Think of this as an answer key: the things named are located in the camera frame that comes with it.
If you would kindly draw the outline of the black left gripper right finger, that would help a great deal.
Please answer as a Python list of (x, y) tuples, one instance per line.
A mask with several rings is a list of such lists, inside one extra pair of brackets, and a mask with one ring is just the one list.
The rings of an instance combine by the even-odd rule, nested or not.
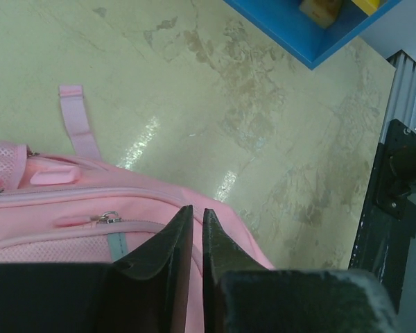
[(206, 332), (398, 332), (377, 279), (359, 270), (269, 270), (226, 234), (202, 225)]

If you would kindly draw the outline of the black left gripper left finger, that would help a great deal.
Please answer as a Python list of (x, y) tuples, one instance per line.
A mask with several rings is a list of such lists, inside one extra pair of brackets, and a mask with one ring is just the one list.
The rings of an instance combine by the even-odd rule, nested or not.
[(0, 332), (183, 332), (193, 208), (113, 264), (0, 264)]

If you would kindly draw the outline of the pink student backpack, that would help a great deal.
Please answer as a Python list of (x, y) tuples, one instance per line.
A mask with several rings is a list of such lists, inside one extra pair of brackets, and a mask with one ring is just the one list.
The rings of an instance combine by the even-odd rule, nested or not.
[(228, 205), (186, 187), (106, 164), (87, 120), (83, 89), (59, 88), (74, 155), (0, 142), (0, 262), (114, 262), (193, 208), (185, 330), (204, 329), (202, 219), (215, 211), (226, 234), (265, 268), (271, 263)]

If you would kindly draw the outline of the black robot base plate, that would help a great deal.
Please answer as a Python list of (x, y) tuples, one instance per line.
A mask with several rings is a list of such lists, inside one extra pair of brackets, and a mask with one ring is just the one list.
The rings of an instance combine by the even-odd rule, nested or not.
[(377, 146), (350, 268), (374, 274), (399, 309), (411, 239), (416, 236), (416, 134), (393, 119)]

